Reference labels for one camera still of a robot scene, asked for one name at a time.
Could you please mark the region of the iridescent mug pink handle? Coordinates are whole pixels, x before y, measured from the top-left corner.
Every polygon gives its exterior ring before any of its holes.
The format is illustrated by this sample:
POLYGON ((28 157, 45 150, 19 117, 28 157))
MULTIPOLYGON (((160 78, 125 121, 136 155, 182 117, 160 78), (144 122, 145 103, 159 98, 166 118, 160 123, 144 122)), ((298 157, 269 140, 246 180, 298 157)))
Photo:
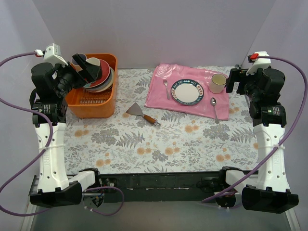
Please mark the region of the iridescent mug pink handle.
MULTIPOLYGON (((79 53, 79 56, 83 59, 86 60, 87 56, 83 53, 79 53)), ((82 70, 82 68, 80 67, 80 65, 76 62, 76 60, 74 58, 71 59, 71 64, 74 67, 74 69, 79 72, 80 70, 82 70)))

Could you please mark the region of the red rim cream plate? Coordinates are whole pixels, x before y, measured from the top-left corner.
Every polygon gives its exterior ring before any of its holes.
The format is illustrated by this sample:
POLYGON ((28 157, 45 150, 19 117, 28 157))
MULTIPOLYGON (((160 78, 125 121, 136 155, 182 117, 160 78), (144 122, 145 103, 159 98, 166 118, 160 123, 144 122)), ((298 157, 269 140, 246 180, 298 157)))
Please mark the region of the red rim cream plate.
POLYGON ((98 92, 103 92, 107 89, 109 89, 113 82, 114 82, 114 78, 115 78, 115 72, 114 70, 110 67, 109 68, 109 75, 106 78, 101 78, 91 84, 87 84, 85 87, 83 87, 83 89, 89 91, 89 92, 94 92, 94 93, 98 93, 98 92))

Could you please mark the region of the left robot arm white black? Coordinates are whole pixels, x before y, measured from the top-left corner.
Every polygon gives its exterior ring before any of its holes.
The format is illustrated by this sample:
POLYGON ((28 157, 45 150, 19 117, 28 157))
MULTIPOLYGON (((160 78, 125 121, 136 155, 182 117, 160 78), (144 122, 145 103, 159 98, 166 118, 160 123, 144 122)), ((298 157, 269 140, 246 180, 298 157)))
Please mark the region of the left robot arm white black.
POLYGON ((45 208, 78 205, 87 188, 95 193, 103 185, 95 168, 82 170, 71 179, 65 170, 65 97, 72 89, 100 79, 103 73, 100 60, 84 60, 79 54, 75 54, 73 59, 80 66, 80 71, 65 61, 50 59, 31 69, 31 80, 35 86, 30 97, 32 122, 39 150, 43 154, 39 158, 37 191, 31 193, 30 202, 45 208))

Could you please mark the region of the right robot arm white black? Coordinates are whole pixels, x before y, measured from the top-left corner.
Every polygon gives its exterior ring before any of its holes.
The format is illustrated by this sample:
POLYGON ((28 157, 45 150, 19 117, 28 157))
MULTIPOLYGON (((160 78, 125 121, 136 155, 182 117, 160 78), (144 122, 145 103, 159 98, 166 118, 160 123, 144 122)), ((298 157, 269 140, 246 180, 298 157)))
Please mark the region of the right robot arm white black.
POLYGON ((226 81, 231 93, 238 83, 237 93, 250 101, 249 114, 258 142, 259 163, 257 180, 250 178, 235 186, 246 210, 281 214, 298 205, 298 195, 290 192, 284 167, 284 147, 278 143, 284 137, 285 108, 278 102, 285 82, 283 72, 268 67, 254 74, 246 69, 233 68, 226 81))

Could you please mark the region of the cream cup teal handle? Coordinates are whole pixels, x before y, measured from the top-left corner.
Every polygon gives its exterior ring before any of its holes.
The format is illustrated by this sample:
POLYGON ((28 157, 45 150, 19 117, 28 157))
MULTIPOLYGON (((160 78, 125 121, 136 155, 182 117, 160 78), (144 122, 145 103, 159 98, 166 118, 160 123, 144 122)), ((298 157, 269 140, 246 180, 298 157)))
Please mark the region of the cream cup teal handle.
POLYGON ((100 60, 98 58, 95 58, 95 57, 91 57, 91 58, 86 59, 86 62, 89 63, 89 64, 92 64, 92 65, 95 65, 95 66, 101 65, 100 60))

